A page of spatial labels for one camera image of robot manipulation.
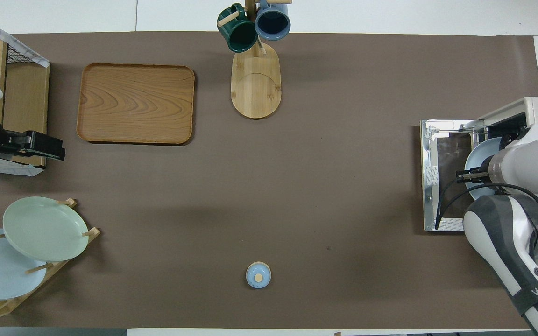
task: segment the brown tablecloth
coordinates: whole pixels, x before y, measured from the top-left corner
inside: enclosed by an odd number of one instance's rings
[[[0,227],[18,198],[72,196],[103,234],[0,326],[528,328],[463,234],[423,231],[418,125],[538,96],[532,38],[290,34],[271,43],[282,103],[250,120],[216,32],[17,37],[51,61],[67,156],[0,175]],[[192,68],[191,141],[79,139],[94,62]],[[266,289],[245,283],[254,261]]]

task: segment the light green plate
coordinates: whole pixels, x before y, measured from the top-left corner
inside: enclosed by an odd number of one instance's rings
[[[21,198],[4,213],[9,244],[26,257],[40,261],[76,257],[86,248],[88,237],[82,234],[87,231],[79,214],[51,198]]]

